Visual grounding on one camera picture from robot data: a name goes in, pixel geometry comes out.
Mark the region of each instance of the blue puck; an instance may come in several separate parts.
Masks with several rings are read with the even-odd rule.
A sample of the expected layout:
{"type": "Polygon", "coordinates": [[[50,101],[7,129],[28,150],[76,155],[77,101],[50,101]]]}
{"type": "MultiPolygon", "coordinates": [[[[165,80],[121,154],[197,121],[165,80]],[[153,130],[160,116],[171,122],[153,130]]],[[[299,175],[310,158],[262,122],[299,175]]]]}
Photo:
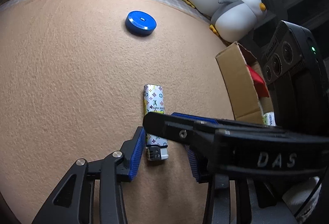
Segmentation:
{"type": "Polygon", "coordinates": [[[126,18],[127,29],[137,35],[149,35],[157,27],[157,22],[149,14],[132,11],[126,18]]]}

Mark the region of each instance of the tan felt mat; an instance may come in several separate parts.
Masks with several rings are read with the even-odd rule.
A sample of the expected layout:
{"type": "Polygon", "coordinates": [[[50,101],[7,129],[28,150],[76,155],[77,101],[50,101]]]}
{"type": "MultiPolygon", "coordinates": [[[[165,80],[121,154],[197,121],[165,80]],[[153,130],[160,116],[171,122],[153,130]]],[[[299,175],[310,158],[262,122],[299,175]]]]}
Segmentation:
{"type": "MultiPolygon", "coordinates": [[[[233,119],[215,60],[224,48],[203,21],[151,0],[28,0],[0,12],[0,192],[22,224],[78,158],[133,136],[146,83],[163,87],[168,114],[233,119]],[[153,34],[126,30],[133,10],[155,18],[153,34]]],[[[170,142],[163,165],[143,155],[124,184],[128,222],[200,224],[206,192],[170,142]]]]}

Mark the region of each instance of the lighter wrapper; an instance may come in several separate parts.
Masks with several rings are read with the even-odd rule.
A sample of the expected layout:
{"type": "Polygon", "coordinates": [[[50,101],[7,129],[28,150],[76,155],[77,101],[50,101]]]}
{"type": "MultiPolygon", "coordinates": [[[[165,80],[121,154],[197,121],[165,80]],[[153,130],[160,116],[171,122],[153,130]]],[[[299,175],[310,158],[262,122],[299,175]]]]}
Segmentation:
{"type": "MultiPolygon", "coordinates": [[[[161,86],[147,84],[144,86],[144,113],[158,112],[165,113],[163,102],[163,89],[161,86]]],[[[147,134],[146,150],[148,159],[163,160],[168,158],[168,140],[158,136],[147,134]]]]}

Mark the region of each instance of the white fabric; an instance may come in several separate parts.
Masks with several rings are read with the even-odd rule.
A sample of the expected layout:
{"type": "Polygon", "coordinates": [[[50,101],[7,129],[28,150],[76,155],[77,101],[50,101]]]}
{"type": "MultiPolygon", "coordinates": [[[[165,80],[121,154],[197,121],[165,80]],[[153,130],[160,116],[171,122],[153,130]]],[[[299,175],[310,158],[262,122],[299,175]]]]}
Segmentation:
{"type": "MultiPolygon", "coordinates": [[[[302,206],[304,201],[310,195],[312,190],[315,188],[319,181],[319,177],[310,178],[298,185],[291,187],[283,196],[282,199],[289,207],[290,211],[295,214],[297,210],[302,206]]],[[[313,212],[317,201],[319,199],[319,193],[321,190],[321,185],[314,193],[313,197],[304,207],[304,209],[298,214],[297,221],[299,224],[303,223],[313,212]]]]}
{"type": "Polygon", "coordinates": [[[228,42],[243,38],[257,23],[257,18],[245,3],[237,5],[222,14],[215,23],[221,38],[228,42]]]}
{"type": "Polygon", "coordinates": [[[251,11],[255,14],[257,21],[263,20],[267,14],[267,10],[264,12],[260,8],[260,3],[262,0],[241,0],[243,1],[248,7],[251,9],[251,11]]]}

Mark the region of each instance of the blue gripper pad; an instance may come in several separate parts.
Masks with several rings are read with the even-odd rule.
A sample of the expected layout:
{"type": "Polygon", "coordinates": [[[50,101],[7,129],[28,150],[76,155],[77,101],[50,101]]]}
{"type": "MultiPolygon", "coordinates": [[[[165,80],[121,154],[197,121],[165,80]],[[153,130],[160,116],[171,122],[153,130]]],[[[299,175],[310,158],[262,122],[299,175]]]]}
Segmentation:
{"type": "Polygon", "coordinates": [[[138,127],[133,138],[122,144],[120,151],[124,153],[124,161],[116,170],[120,181],[131,182],[136,177],[145,148],[145,135],[144,128],[138,127]]]}
{"type": "MultiPolygon", "coordinates": [[[[207,117],[191,116],[191,115],[186,115],[186,114],[181,114],[181,113],[172,113],[171,115],[184,117],[184,118],[188,118],[188,119],[192,119],[192,120],[207,121],[212,124],[217,124],[215,119],[207,118],[207,117]]],[[[198,183],[208,182],[210,179],[210,175],[206,171],[207,160],[204,157],[193,152],[190,149],[189,145],[184,145],[184,146],[185,146],[185,150],[187,151],[187,156],[189,158],[193,177],[196,179],[196,181],[198,183]]]]}

